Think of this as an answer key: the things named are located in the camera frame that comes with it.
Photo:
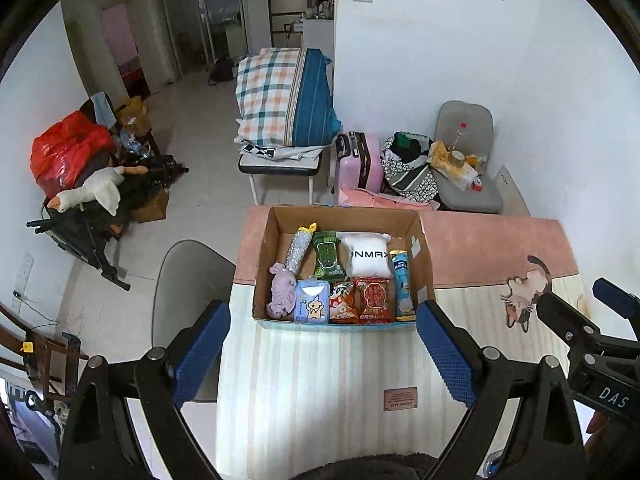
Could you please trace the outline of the blue tube snack pack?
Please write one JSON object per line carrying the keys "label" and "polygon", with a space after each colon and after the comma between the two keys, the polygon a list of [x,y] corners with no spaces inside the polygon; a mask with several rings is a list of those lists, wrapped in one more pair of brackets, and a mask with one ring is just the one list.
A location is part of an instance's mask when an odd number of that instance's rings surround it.
{"label": "blue tube snack pack", "polygon": [[416,319],[416,307],[411,296],[409,259],[405,250],[390,252],[396,290],[396,320],[413,322]]}

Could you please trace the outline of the red snack packet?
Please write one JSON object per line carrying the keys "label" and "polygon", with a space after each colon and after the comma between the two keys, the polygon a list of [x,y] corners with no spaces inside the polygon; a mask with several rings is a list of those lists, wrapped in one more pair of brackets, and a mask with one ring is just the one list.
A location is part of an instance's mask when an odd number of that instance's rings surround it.
{"label": "red snack packet", "polygon": [[390,310],[390,280],[388,278],[365,278],[352,280],[356,290],[356,304],[361,324],[387,324],[393,322]]}

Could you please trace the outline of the lilac soft cloth toy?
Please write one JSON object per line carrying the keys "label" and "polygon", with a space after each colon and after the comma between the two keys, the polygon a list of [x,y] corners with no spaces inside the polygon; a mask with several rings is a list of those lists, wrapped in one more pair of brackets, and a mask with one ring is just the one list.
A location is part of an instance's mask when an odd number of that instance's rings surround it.
{"label": "lilac soft cloth toy", "polygon": [[272,274],[271,300],[266,305],[267,315],[270,318],[286,318],[294,308],[296,301],[296,277],[288,268],[280,262],[270,266]]}

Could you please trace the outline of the orange snack packet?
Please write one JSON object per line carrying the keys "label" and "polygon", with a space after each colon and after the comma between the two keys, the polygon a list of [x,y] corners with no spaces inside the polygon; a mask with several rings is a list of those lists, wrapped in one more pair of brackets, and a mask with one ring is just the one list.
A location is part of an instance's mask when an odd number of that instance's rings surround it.
{"label": "orange snack packet", "polygon": [[357,324],[359,322],[355,289],[351,281],[333,283],[331,285],[329,307],[331,323]]}

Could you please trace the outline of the blue cartoon tissue pack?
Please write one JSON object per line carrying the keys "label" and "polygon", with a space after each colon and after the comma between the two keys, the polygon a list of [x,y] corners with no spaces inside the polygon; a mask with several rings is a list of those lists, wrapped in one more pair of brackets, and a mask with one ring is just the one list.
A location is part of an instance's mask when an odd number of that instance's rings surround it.
{"label": "blue cartoon tissue pack", "polygon": [[328,324],[330,284],[320,280],[300,280],[295,289],[294,321],[304,324]]}

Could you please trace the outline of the white ONMAX soft pack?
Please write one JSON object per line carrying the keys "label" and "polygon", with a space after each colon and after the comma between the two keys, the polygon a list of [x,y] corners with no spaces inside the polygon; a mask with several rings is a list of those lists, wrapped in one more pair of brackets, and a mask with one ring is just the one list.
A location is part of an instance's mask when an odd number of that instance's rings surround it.
{"label": "white ONMAX soft pack", "polygon": [[336,236],[347,250],[346,272],[351,278],[390,278],[390,234],[337,232]]}

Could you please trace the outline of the green snack packet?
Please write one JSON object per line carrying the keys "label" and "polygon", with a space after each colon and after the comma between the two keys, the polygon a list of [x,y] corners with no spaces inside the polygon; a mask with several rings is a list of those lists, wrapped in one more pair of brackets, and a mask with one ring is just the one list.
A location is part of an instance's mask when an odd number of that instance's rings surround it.
{"label": "green snack packet", "polygon": [[333,231],[315,232],[311,239],[311,245],[316,252],[316,264],[314,265],[314,277],[317,280],[329,283],[344,282],[347,278],[346,271],[338,258],[338,240]]}

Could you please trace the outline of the silver scrubber with yellow trim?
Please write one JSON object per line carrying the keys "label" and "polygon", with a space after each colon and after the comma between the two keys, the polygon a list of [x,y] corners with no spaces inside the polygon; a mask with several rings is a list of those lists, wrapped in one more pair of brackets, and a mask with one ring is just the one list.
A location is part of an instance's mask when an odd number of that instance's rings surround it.
{"label": "silver scrubber with yellow trim", "polygon": [[314,222],[310,226],[300,226],[294,233],[285,257],[285,267],[292,274],[297,275],[302,267],[316,229],[317,223]]}

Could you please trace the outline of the small brown label card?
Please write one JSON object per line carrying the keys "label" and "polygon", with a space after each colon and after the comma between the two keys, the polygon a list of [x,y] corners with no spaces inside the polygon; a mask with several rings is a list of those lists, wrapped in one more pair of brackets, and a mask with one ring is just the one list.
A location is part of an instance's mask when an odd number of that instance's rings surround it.
{"label": "small brown label card", "polygon": [[383,391],[383,411],[405,411],[418,407],[418,388],[388,388]]}

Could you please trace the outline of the grey chair near table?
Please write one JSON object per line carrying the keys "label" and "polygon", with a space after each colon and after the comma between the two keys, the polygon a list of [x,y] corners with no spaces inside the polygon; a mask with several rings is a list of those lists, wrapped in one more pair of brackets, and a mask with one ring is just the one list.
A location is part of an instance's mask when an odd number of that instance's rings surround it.
{"label": "grey chair near table", "polygon": [[178,333],[198,322],[212,301],[226,304],[234,274],[234,263],[198,240],[173,244],[155,286],[152,346],[168,349]]}

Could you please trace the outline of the black fuzzy hat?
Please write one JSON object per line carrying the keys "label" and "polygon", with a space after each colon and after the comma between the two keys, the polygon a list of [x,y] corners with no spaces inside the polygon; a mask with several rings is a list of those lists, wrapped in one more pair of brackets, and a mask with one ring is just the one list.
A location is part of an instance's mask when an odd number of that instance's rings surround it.
{"label": "black fuzzy hat", "polygon": [[434,463],[436,458],[424,453],[368,455],[312,468],[294,480],[425,479]]}

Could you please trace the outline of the wooden chair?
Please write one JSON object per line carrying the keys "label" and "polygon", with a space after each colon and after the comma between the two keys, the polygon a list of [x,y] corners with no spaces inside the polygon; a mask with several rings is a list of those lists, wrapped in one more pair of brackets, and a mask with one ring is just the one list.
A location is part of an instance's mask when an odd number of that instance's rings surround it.
{"label": "wooden chair", "polygon": [[[24,333],[23,337],[19,337],[6,326],[1,326],[1,347],[18,357],[17,361],[1,358],[1,363],[25,372],[43,401],[70,403],[77,389],[79,364],[88,360],[88,356],[81,351],[80,339],[69,333],[63,334],[63,341],[44,336],[4,304],[1,306],[1,317]],[[64,374],[61,377],[51,370],[55,354],[64,359]]]}

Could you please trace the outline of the small cardboard box on floor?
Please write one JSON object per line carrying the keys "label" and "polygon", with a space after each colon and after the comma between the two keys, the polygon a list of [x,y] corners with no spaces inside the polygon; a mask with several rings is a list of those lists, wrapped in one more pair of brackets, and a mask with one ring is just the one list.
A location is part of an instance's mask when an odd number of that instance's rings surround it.
{"label": "small cardboard box on floor", "polygon": [[161,188],[144,206],[130,211],[135,222],[146,223],[166,219],[169,195]]}

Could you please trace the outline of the black folding stand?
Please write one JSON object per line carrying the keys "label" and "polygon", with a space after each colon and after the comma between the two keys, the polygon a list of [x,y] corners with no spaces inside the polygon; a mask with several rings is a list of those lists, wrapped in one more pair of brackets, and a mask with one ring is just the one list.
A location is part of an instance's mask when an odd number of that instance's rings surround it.
{"label": "black folding stand", "polygon": [[116,266],[105,255],[107,243],[118,240],[119,234],[112,229],[114,221],[103,208],[87,205],[57,212],[42,206],[40,214],[40,219],[29,221],[26,226],[36,234],[49,235],[58,248],[92,266],[102,278],[128,292],[130,285],[120,279]]}

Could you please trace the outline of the brown tape roll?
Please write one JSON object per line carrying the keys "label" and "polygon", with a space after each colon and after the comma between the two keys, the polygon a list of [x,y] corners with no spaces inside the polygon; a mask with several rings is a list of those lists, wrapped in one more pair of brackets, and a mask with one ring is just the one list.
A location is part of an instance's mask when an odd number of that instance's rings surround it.
{"label": "brown tape roll", "polygon": [[452,166],[461,168],[465,164],[465,156],[463,153],[457,150],[453,150],[448,154],[449,162]]}

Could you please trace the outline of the white goose plush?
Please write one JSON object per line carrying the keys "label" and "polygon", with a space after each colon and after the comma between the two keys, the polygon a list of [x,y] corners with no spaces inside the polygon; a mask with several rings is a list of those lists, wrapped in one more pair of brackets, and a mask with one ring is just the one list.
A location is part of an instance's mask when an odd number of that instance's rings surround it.
{"label": "white goose plush", "polygon": [[111,216],[117,214],[120,202],[118,186],[125,180],[126,174],[143,176],[149,169],[145,166],[104,167],[88,177],[80,188],[61,191],[47,203],[49,209],[60,214],[81,204],[97,202]]}

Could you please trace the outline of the patterned black white bag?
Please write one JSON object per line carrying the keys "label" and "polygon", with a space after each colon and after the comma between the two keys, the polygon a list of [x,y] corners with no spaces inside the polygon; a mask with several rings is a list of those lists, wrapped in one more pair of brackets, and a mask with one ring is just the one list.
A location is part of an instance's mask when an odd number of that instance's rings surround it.
{"label": "patterned black white bag", "polygon": [[417,203],[428,203],[438,196],[431,167],[428,136],[396,131],[381,145],[381,164],[386,184],[399,196]]}

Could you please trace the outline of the pink suitcase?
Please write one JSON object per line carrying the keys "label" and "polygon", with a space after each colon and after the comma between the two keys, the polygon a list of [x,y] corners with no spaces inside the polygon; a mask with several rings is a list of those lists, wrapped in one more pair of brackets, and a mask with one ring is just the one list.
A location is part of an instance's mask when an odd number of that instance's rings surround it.
{"label": "pink suitcase", "polygon": [[364,132],[339,133],[335,138],[336,185],[340,190],[381,191],[384,171],[380,142]]}

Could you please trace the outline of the plastic bottle red cap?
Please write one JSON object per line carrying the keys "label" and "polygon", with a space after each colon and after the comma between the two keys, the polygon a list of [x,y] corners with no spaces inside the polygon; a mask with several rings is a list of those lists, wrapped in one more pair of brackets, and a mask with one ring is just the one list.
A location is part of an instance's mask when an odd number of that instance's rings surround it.
{"label": "plastic bottle red cap", "polygon": [[451,151],[452,152],[457,151],[458,144],[459,144],[462,136],[465,134],[465,130],[466,130],[466,122],[460,122],[458,132],[456,134],[456,137],[454,138],[454,142],[452,142],[452,144],[451,144]]}

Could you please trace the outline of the red plastic bag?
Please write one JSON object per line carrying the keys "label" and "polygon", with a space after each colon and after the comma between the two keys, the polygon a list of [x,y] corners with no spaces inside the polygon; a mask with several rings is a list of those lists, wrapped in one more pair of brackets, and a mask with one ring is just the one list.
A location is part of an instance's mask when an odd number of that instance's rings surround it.
{"label": "red plastic bag", "polygon": [[96,154],[114,151],[116,146],[107,128],[75,110],[32,141],[29,168],[44,196],[52,198],[74,188]]}

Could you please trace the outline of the blue folded blanket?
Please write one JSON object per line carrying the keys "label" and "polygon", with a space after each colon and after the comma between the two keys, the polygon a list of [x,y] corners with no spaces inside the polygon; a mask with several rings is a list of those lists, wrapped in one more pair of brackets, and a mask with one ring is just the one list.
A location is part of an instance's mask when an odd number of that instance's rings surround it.
{"label": "blue folded blanket", "polygon": [[296,87],[292,129],[294,148],[330,145],[342,123],[333,107],[326,69],[331,64],[319,49],[305,49],[302,76]]}

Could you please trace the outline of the plaid folded quilt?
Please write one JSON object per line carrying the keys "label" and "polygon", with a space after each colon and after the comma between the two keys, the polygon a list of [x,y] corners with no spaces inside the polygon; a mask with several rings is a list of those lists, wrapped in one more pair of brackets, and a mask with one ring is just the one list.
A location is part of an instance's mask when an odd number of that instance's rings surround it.
{"label": "plaid folded quilt", "polygon": [[290,148],[306,53],[265,48],[239,62],[235,99],[238,136],[258,148]]}

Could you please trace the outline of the grey chair by wall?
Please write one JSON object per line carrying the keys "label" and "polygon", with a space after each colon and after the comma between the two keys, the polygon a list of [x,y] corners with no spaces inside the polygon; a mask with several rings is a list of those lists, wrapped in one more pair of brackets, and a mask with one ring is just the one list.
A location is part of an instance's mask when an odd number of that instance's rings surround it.
{"label": "grey chair by wall", "polygon": [[[460,122],[466,122],[457,151],[465,156],[458,168],[448,159]],[[446,209],[477,214],[500,214],[503,200],[493,180],[486,174],[494,142],[494,118],[480,104],[448,101],[439,109],[434,131],[435,144],[442,154],[432,162],[438,198]]]}

